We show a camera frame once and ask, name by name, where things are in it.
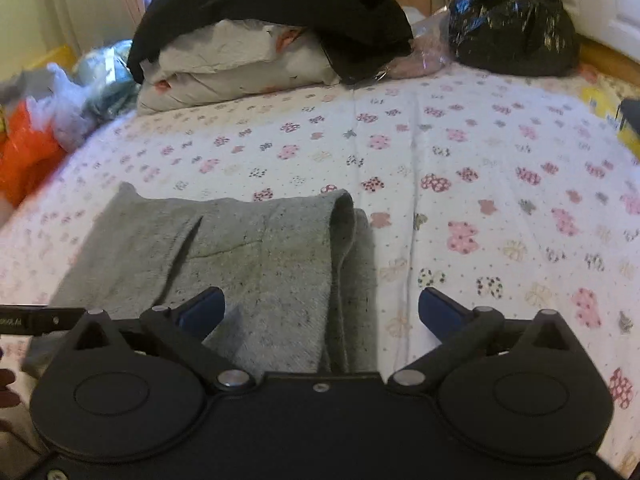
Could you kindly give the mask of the grey sweatpants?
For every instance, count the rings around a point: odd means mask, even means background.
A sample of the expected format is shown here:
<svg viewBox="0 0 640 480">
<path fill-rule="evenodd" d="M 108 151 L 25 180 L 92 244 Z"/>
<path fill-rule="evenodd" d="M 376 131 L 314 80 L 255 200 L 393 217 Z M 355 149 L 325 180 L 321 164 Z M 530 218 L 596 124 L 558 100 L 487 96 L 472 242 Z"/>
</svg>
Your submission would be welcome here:
<svg viewBox="0 0 640 480">
<path fill-rule="evenodd" d="M 245 203 L 152 200 L 123 184 L 55 291 L 55 308 L 115 320 L 204 289 L 226 314 L 206 347 L 254 376 L 370 372 L 378 322 L 373 233 L 343 190 Z"/>
</svg>

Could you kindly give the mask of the white floral bed sheet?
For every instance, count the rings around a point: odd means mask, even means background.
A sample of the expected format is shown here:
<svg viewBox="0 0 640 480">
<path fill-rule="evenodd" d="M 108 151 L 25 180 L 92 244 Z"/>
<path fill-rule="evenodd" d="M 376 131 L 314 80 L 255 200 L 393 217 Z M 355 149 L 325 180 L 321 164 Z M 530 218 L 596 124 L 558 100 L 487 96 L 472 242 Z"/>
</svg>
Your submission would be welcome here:
<svg viewBox="0 0 640 480">
<path fill-rule="evenodd" d="M 431 347 L 416 314 L 427 286 L 514 318 L 557 310 L 608 382 L 600 452 L 626 476 L 639 460 L 639 166 L 580 90 L 577 77 L 452 66 L 119 119 L 2 229 L 1 299 L 48 301 L 120 182 L 247 202 L 344 188 L 375 237 L 382 371 Z"/>
</svg>

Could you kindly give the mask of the orange plastic bag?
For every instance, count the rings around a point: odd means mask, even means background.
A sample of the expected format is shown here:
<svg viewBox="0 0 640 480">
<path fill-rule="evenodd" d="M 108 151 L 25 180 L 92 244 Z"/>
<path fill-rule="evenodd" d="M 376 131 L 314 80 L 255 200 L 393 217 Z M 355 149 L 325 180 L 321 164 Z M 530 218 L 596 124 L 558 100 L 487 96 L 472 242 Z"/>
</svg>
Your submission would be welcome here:
<svg viewBox="0 0 640 480">
<path fill-rule="evenodd" d="M 27 101 L 18 103 L 8 119 L 1 142 L 1 196 L 17 208 L 58 169 L 66 151 L 55 139 L 51 126 L 32 125 Z"/>
</svg>

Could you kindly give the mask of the clear white plastic bag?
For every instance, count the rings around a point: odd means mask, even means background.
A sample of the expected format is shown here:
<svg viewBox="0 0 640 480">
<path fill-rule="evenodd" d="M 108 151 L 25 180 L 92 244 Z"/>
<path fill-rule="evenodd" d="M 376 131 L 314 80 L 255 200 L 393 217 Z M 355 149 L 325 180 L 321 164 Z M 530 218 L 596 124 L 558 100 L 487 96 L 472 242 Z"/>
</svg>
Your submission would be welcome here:
<svg viewBox="0 0 640 480">
<path fill-rule="evenodd" d="M 75 84 L 56 63 L 23 70 L 1 81 L 1 106 L 12 113 L 24 102 L 35 129 L 51 127 L 67 153 L 78 150 L 98 120 L 88 107 L 90 89 Z"/>
</svg>

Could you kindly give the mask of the folded white grey blanket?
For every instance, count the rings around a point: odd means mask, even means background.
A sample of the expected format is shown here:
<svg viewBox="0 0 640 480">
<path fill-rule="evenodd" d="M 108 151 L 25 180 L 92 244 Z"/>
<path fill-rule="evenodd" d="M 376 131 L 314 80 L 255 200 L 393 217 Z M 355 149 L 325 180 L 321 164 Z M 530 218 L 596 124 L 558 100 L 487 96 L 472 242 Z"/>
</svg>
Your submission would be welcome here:
<svg viewBox="0 0 640 480">
<path fill-rule="evenodd" d="M 140 115 L 340 82 L 312 32 L 255 20 L 182 35 L 141 67 Z"/>
</svg>

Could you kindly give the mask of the clear bag with pink cloth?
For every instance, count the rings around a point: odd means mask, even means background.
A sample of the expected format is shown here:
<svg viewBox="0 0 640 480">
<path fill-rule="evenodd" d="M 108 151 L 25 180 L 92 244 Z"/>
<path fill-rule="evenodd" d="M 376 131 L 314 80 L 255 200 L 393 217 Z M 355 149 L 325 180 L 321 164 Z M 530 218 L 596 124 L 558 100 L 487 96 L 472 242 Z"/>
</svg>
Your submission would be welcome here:
<svg viewBox="0 0 640 480">
<path fill-rule="evenodd" d="M 448 44 L 449 9 L 443 6 L 430 16 L 412 6 L 404 6 L 413 40 L 411 53 L 398 56 L 375 76 L 377 80 L 411 79 L 431 76 L 451 63 Z"/>
</svg>

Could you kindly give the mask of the black plastic bag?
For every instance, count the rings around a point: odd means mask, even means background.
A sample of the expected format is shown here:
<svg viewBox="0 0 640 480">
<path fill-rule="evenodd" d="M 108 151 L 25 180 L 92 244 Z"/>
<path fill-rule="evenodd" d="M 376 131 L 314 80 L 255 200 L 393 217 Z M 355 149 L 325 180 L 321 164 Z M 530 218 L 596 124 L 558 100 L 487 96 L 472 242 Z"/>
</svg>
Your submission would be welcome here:
<svg viewBox="0 0 640 480">
<path fill-rule="evenodd" d="M 561 77 L 579 61 L 562 0 L 452 0 L 448 44 L 460 64 L 501 75 Z"/>
</svg>

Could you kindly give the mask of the black garment on blanket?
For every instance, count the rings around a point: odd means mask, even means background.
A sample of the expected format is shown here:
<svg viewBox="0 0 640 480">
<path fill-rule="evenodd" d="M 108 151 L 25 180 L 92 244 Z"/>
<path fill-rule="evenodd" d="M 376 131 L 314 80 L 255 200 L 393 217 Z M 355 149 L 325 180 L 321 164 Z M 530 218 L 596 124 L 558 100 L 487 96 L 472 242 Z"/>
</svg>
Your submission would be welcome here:
<svg viewBox="0 0 640 480">
<path fill-rule="evenodd" d="M 413 33 L 396 0 L 152 0 L 134 33 L 127 66 L 144 79 L 142 62 L 179 36 L 222 20 L 257 20 L 309 29 L 346 84 L 370 79 L 411 52 Z"/>
</svg>

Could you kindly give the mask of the beige curtain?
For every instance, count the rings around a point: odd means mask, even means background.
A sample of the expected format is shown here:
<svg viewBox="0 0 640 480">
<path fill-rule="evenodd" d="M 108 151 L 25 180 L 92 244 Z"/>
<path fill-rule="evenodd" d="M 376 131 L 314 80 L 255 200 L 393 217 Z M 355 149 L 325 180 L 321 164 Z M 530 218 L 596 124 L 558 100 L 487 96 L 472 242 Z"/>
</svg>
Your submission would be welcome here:
<svg viewBox="0 0 640 480">
<path fill-rule="evenodd" d="M 145 0 L 36 0 L 47 47 L 81 54 L 134 36 Z"/>
</svg>

